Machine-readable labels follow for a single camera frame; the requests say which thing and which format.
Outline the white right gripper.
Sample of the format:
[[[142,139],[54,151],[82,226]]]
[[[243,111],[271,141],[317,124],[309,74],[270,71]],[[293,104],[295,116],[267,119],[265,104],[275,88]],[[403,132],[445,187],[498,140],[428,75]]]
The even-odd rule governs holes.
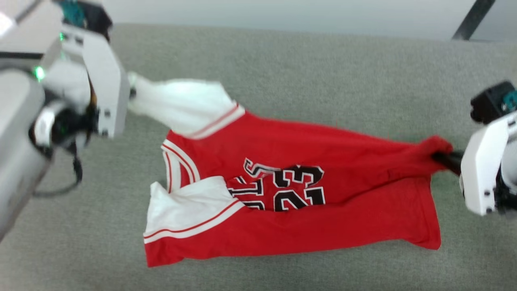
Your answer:
[[[436,152],[432,158],[460,175],[465,204],[480,216],[516,212],[516,113],[472,134],[464,151]]]

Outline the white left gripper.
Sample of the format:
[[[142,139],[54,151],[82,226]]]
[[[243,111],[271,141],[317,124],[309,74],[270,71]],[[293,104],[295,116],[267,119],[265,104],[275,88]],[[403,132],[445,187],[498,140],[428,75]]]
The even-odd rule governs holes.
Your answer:
[[[92,105],[94,130],[109,138],[124,131],[127,104],[137,91],[104,35],[63,24],[40,63],[42,86],[80,114]]]

